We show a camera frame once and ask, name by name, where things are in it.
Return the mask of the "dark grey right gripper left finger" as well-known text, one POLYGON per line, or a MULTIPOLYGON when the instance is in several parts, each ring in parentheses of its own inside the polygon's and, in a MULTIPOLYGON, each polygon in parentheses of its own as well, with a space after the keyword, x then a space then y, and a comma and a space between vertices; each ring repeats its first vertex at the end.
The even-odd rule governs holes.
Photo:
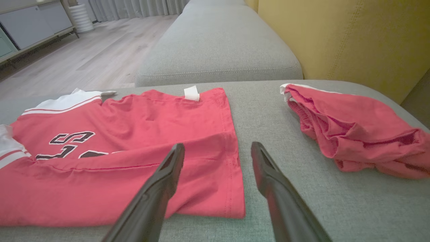
POLYGON ((168 202, 177 190, 184 155, 183 144, 172 147, 103 238, 103 242, 158 242, 168 202))

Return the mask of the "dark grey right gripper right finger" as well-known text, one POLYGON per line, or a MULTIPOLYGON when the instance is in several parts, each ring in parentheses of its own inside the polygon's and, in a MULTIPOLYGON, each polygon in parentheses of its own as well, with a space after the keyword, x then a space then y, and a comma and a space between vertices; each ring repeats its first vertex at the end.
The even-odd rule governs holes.
POLYGON ((256 184, 267 199, 277 242, 330 242, 332 239, 260 142, 251 145, 256 184))

